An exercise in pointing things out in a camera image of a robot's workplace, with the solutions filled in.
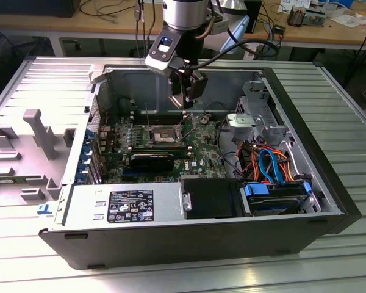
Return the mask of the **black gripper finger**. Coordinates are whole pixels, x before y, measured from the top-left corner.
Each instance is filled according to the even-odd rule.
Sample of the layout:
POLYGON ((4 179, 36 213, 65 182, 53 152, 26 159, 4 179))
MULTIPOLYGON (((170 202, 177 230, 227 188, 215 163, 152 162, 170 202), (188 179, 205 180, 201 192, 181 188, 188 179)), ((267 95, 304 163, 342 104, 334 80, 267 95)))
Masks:
POLYGON ((172 70, 169 75, 169 83, 171 86, 172 95, 180 95, 183 93, 183 75, 184 71, 182 69, 172 70))
POLYGON ((207 82, 207 75, 198 70, 184 75, 184 109, 193 107, 194 100, 202 96, 207 82))

